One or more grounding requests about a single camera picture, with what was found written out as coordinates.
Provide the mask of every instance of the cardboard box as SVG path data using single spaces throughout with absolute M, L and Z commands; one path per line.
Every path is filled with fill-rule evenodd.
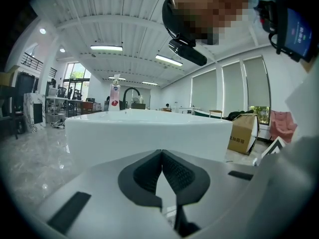
M 257 114 L 240 114 L 232 122 L 228 149 L 249 155 L 259 134 Z

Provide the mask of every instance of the black slot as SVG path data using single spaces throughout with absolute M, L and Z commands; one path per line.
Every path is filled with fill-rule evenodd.
M 72 226 L 91 195 L 83 192 L 76 192 L 61 209 L 48 221 L 48 225 L 65 234 Z
M 228 175 L 234 176 L 234 177 L 237 177 L 237 178 L 240 178 L 240 179 L 244 179 L 244 180 L 247 180 L 247 181 L 250 181 L 253 178 L 252 174 L 242 173 L 242 172 L 238 172 L 238 171 L 230 171 L 228 173 Z

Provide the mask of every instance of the marble floor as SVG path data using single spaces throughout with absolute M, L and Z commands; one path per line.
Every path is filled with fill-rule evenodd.
M 0 142 L 1 175 L 14 199 L 35 212 L 51 193 L 77 176 L 65 130 L 47 126 L 35 133 L 8 137 Z M 257 142 L 252 153 L 227 150 L 225 162 L 252 165 L 268 146 Z

